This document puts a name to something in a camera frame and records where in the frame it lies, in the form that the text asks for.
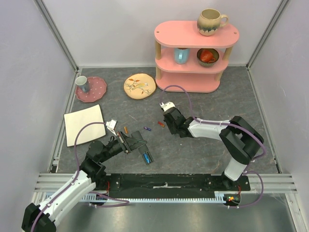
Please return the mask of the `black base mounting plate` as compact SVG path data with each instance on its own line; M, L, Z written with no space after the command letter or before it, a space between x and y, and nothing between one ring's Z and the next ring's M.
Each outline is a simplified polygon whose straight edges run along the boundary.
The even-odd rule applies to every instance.
M95 190L115 197L211 197L216 191L250 191L248 177L232 182L212 174L111 174L91 177Z

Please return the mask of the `pink dotted plate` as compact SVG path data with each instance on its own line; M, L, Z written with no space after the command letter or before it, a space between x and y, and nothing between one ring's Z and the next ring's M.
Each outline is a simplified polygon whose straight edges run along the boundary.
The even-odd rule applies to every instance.
M107 84L104 79L97 76L91 76L88 77L87 80L90 90L85 93L79 87L76 87L76 98L85 103L95 102L101 99L107 91Z

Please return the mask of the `blue battery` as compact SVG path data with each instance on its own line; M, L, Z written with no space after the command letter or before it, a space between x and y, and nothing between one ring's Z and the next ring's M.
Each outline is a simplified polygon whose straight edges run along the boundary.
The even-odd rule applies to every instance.
M151 160L149 159L148 154L147 154L147 153L144 153L143 156L144 156L144 158L145 158L145 161L146 161L148 164L150 164L150 163L151 163Z

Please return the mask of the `grey blue cup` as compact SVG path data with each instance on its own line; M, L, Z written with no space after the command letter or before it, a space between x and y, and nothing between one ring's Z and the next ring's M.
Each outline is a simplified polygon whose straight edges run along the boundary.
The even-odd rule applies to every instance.
M76 86L84 93L90 91L89 82L86 76L79 76L75 79Z

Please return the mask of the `light blue mug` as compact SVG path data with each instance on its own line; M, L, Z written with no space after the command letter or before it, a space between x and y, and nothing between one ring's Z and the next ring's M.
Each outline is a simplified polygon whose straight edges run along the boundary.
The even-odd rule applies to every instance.
M177 64L185 64L190 54L189 48L174 48L174 60Z

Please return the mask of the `cream bird plate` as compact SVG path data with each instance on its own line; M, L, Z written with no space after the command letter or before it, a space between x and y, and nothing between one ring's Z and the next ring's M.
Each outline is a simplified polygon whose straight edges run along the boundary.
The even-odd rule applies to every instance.
M135 100L145 99L151 96L155 90L155 80L145 73L131 75L124 82L125 93Z

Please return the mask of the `dark patterned bowl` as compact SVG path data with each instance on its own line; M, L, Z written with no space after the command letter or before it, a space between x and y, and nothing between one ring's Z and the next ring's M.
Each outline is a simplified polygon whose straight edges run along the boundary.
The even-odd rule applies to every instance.
M219 52L212 48L201 48L197 52L197 60L203 67L211 67L219 60Z

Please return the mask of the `white square plate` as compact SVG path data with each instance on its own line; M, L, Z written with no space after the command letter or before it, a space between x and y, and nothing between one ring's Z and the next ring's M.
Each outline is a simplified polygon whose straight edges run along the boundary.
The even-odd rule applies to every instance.
M103 116L99 104L68 114L64 114L67 147L74 146L78 132L87 124L103 122ZM90 142L106 135L103 124L92 124L80 133L77 145Z

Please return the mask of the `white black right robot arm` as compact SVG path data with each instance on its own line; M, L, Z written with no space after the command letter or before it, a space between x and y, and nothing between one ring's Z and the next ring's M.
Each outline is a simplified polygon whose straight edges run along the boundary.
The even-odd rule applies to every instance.
M221 178L222 187L226 190L233 190L239 184L239 177L259 149L266 151L263 137L240 116L225 121L209 121L185 118L174 106L163 106L162 111L171 134L178 134L181 138L204 137L223 142L231 155Z

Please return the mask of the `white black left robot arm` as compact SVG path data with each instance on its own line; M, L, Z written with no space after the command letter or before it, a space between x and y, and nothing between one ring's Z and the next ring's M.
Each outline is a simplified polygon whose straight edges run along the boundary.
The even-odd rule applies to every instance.
M93 190L106 185L106 167L103 162L135 149L147 149L147 142L139 131L130 137L119 131L107 145L95 140L90 143L84 161L77 171L51 197L38 205L29 204L24 212L21 228L25 232L55 232L65 215Z

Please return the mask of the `beige ceramic mug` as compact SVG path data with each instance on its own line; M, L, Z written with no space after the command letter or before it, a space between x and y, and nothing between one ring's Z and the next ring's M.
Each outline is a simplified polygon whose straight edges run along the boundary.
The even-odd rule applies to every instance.
M203 10L197 19L197 29L204 36L211 36L229 23L229 18L215 9Z

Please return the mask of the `red orange battery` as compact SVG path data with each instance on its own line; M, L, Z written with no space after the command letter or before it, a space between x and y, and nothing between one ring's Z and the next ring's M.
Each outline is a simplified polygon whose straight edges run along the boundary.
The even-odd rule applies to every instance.
M162 123L162 122L160 122L160 121L158 121L158 124L161 126L161 127L165 127L165 125Z

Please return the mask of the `orange cup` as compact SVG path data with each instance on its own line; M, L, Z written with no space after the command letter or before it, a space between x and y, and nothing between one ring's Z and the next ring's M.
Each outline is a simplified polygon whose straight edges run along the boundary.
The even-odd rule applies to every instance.
M201 50L201 53L200 53L200 55L199 55L199 59L201 60L201 61L203 61L203 62L210 62L210 63L212 63L212 62L215 62L216 61L216 59L215 59L215 57L213 56L213 54L212 54L212 52L211 51L209 51L209 50L207 50L207 49L202 49Z

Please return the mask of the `pink three-tier shelf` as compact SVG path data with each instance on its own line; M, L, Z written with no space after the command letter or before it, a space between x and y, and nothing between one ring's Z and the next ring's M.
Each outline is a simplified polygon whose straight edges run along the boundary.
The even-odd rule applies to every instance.
M204 36L198 32L195 21L166 21L155 28L154 37L157 86L174 92L179 92L181 86L188 92L210 93L220 85L239 31L228 24L212 36ZM190 49L185 64L175 62L174 48ZM197 60L201 48L217 50L219 60L211 67L201 66Z

